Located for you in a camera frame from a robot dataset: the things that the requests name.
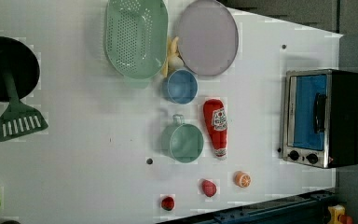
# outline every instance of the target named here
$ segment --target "spatula handle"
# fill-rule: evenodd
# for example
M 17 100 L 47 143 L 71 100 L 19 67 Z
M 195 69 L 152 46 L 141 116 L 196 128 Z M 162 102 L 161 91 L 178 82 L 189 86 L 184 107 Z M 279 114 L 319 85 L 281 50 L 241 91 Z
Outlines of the spatula handle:
M 19 95 L 16 90 L 16 83 L 14 82 L 13 75 L 11 73 L 10 67 L 7 62 L 7 57 L 3 51 L 0 52 L 0 65 L 2 78 L 5 81 L 5 86 L 7 88 L 7 95 L 12 105 L 17 105 L 19 103 Z

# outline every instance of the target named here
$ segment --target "table surface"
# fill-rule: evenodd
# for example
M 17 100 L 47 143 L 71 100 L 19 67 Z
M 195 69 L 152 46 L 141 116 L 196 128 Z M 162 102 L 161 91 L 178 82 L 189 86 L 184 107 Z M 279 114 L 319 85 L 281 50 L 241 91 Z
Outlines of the table surface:
M 171 35 L 191 2 L 166 1 Z M 26 43 L 41 64 L 38 86 L 22 101 L 40 109 L 49 124 L 42 133 L 0 143 L 0 220 L 153 223 L 335 186 L 334 169 L 283 161 L 277 148 L 286 71 L 337 68 L 341 35 L 231 10 L 240 33 L 234 64 L 221 76 L 197 77 L 198 97 L 175 105 L 161 97 L 161 75 L 145 90 L 130 89 L 107 61 L 106 5 L 0 0 L 0 35 Z M 209 97 L 226 104 L 225 161 L 213 156 L 203 124 Z M 6 106 L 0 103 L 0 115 Z M 160 135 L 175 113 L 206 140 L 190 164 L 161 151 Z M 234 185 L 237 171 L 252 177 L 249 188 Z M 216 183 L 214 197 L 200 193 L 202 178 Z M 159 207 L 165 195 L 175 199 L 171 212 Z

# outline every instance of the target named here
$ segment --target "green spatula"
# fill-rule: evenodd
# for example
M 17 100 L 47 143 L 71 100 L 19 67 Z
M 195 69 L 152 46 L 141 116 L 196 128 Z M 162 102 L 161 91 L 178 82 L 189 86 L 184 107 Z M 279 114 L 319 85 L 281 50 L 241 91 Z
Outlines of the green spatula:
M 7 109 L 0 117 L 0 142 L 45 130 L 48 124 L 42 114 L 20 101 L 7 57 L 3 51 L 0 51 L 0 66 L 7 95 L 10 98 Z

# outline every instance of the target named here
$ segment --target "blue bowl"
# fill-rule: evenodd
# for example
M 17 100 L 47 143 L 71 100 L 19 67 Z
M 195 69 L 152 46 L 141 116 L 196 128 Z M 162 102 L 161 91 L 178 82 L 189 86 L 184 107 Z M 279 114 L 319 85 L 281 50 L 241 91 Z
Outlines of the blue bowl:
M 192 73 L 186 70 L 177 70 L 162 83 L 162 92 L 168 100 L 185 105 L 197 95 L 199 86 Z

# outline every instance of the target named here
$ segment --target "yellow object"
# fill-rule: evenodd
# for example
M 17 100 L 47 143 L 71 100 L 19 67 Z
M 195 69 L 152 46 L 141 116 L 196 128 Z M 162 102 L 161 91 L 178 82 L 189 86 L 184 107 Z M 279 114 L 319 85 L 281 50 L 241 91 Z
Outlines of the yellow object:
M 331 220 L 328 224 L 343 224 L 342 222 L 338 221 L 339 216 L 345 215 L 345 207 L 342 205 L 330 206 L 328 210 L 331 214 Z
M 167 77 L 167 75 L 168 75 L 168 59 L 169 59 L 169 57 L 171 55 L 171 44 L 172 44 L 172 40 L 168 36 L 167 37 L 167 59 L 165 60 L 165 64 L 162 66 L 162 70 L 161 70 L 161 74 L 164 77 Z
M 168 73 L 173 72 L 183 66 L 183 60 L 180 58 L 179 50 L 178 50 L 178 41 L 179 37 L 177 36 L 173 40 L 168 37 L 168 47 L 167 47 L 167 59 L 165 60 L 165 64 L 162 67 L 161 74 L 164 77 L 168 76 Z

